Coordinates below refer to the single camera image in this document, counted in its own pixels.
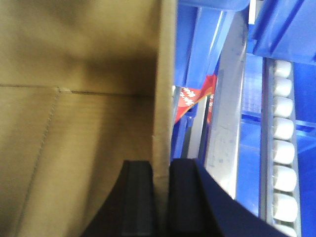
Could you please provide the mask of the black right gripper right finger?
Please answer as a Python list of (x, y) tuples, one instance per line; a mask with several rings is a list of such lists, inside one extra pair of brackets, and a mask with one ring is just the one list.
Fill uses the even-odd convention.
[(168, 236), (283, 237), (285, 234), (232, 199), (197, 159), (169, 168)]

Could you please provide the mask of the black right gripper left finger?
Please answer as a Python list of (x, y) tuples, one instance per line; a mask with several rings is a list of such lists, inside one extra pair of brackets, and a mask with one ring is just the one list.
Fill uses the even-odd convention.
[(156, 236), (153, 171), (148, 161), (123, 162), (114, 187), (81, 236)]

